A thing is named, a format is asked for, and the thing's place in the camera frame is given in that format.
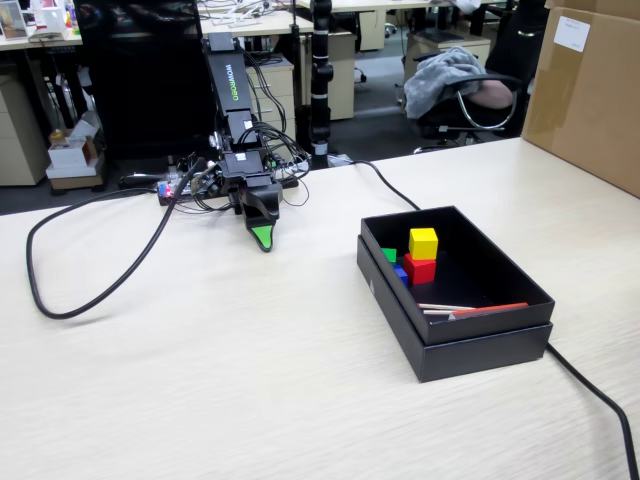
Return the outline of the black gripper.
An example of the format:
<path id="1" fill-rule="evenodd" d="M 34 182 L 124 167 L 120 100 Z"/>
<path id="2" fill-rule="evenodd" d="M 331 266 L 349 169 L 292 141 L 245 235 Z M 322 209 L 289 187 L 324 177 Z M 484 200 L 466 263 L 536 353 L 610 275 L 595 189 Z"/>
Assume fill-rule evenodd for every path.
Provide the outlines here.
<path id="1" fill-rule="evenodd" d="M 248 231 L 262 252 L 273 248 L 283 189 L 263 165 L 259 152 L 225 153 L 220 163 L 222 192 L 243 213 Z"/>

